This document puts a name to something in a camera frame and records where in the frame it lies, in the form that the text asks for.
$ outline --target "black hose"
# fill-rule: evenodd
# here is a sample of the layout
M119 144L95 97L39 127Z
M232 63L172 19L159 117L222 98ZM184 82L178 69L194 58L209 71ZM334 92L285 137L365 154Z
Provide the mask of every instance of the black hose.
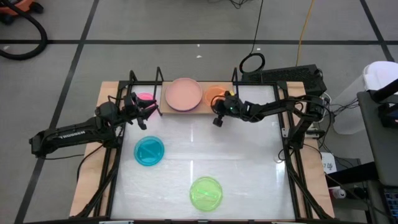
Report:
M0 2L3 3L6 7L10 8L13 11L15 11L16 13L18 13L18 15L27 19L33 25L35 25L36 28L39 30L40 36L41 36L40 43L38 44L38 46L30 52L27 52L24 54L19 54L19 55L14 55L14 54L9 54L5 51L0 50L0 56L3 56L5 58L11 59L11 60L27 60L27 59L30 59L30 58L35 57L36 55L42 53L49 42L49 40L47 39L47 33L45 32L42 25L39 22L37 22L37 20L35 20L31 15L20 10L18 7L16 7L13 3L9 2L8 0L0 0Z

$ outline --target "yellow cable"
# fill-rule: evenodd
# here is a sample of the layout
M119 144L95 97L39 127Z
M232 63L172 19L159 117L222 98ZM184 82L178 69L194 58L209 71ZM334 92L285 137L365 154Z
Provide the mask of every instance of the yellow cable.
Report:
M304 23L304 26L303 26L303 30L301 31L300 41L298 42L296 66L299 64L299 60L300 60L300 51L301 51L301 41L302 41L303 36L304 36L305 28L307 28L308 20L309 20L309 18L310 18L310 16L311 16L311 10L312 10L312 6L313 6L313 3L314 3L314 2L315 2L315 0L312 0L310 9L308 10L307 16L306 16L306 18L305 18L305 23Z

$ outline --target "pink plate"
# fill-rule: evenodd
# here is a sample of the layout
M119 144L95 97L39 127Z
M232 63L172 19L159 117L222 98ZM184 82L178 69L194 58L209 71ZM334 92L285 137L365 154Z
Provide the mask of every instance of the pink plate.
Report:
M190 111L200 103L202 90L198 82L190 78L178 78L166 89L167 104L177 111Z

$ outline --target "white container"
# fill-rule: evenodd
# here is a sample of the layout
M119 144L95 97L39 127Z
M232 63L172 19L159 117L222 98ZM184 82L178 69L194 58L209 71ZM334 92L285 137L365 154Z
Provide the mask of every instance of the white container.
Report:
M373 62L365 67L363 74L346 88L336 99L333 99L331 110L347 105L356 99L357 92L366 90L379 90L398 78L398 63ZM361 110L359 107L345 109L333 123L338 134L355 134L365 129Z

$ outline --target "wooden table frame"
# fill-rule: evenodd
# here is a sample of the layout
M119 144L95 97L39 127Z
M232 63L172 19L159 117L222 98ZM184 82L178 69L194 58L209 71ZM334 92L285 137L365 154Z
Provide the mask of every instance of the wooden table frame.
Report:
M116 96L118 90L124 87L125 84L126 82L123 82L123 84L121 82L103 82L99 92L97 106L107 101L108 95ZM287 84L287 93L289 94L289 96L300 96L305 94L303 83L287 82L286 84ZM137 82L135 85L153 85L153 82ZM284 97L282 90L279 90L279 96L281 98ZM283 113L282 116L283 116L284 126L289 127L288 114ZM293 115L292 119L295 124L297 124L297 122L299 121L299 118L296 115ZM316 149L318 149L317 141L315 139L306 139L305 144L313 146ZM98 146L100 146L99 143L87 144L85 156L90 152L92 152L94 149L96 149ZM101 178L103 178L101 177L101 174L103 174L102 176L104 176L103 169L108 168L109 171L111 166L113 165L115 153L116 150L100 149L98 152L94 153L89 159L87 159L85 163L82 165L80 171L80 178L77 183L75 196L73 198L73 203L70 210L70 216L79 213L84 208L84 206L90 201L90 199L92 198L92 196L94 195L94 193L96 192L96 190L100 185ZM295 156L297 156L297 154L294 154L292 156L292 161L296 161ZM322 160L320 159L319 152L315 151L311 147L304 146L304 148L300 151L298 156L301 157L302 171L305 176L307 189L313 195L318 204L324 209L324 211L326 211L327 214L329 214L330 216L334 217L333 207L331 204L330 195L328 192L328 187L323 172L323 164ZM296 162L293 162L293 164L295 169L297 170L298 164ZM300 189L297 186L295 186L295 194L297 196L298 212L300 214L298 217L307 218L307 215L311 214L311 212L306 211L305 200L303 198ZM105 190L102 196L101 205L99 209L97 209L95 216L110 215L109 208L107 212L109 196L110 193L108 186L107 190Z

